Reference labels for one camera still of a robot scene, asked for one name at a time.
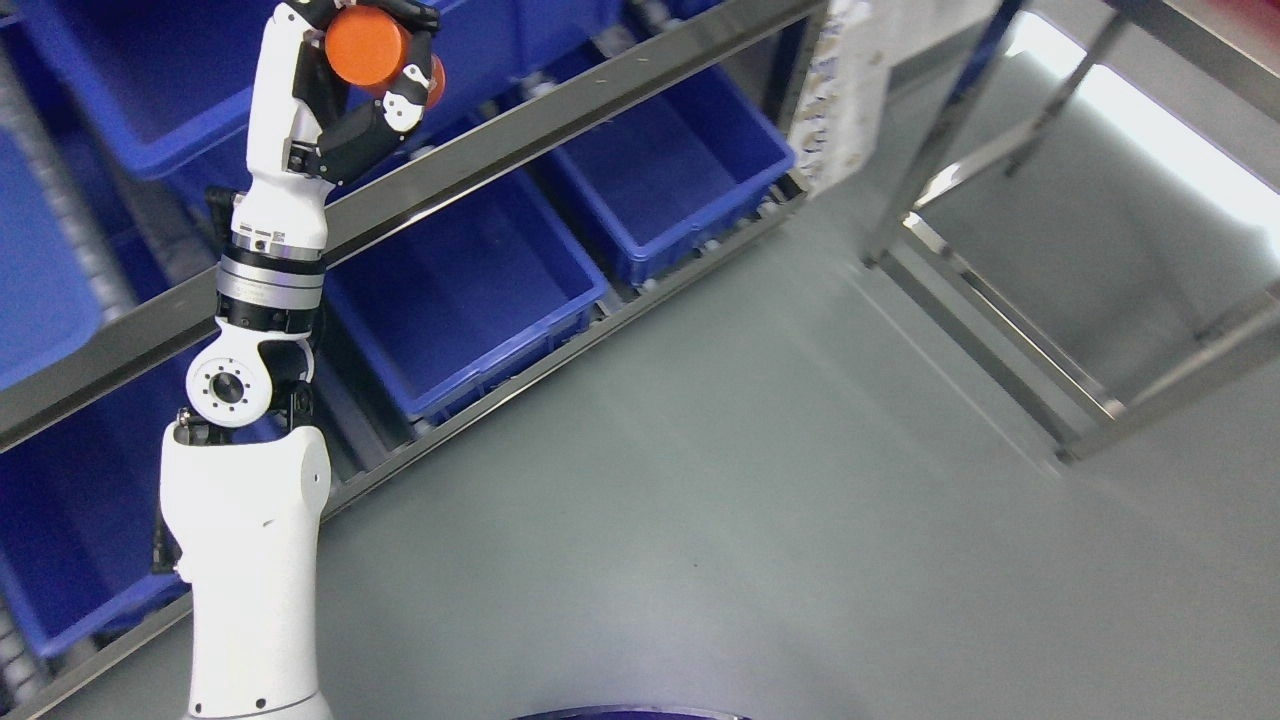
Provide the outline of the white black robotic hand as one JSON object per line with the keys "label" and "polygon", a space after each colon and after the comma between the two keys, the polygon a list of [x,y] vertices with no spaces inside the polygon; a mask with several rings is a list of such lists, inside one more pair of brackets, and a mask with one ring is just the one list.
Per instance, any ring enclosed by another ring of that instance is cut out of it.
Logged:
{"label": "white black robotic hand", "polygon": [[[385,14],[408,35],[385,91],[346,106],[326,55],[337,20]],[[227,249],[312,263],[326,247],[329,193],[369,173],[420,127],[442,94],[433,45],[438,9],[419,1],[280,1],[266,19],[247,131],[248,191],[227,223]]]}

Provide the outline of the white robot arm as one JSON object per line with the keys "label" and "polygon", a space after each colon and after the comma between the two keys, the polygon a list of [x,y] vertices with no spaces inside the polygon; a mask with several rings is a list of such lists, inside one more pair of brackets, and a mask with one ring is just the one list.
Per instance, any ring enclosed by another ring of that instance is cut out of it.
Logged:
{"label": "white robot arm", "polygon": [[317,678],[317,525],[332,484],[314,424],[315,249],[227,246],[215,338],[163,436],[159,502],[191,588],[188,719],[329,719]]}

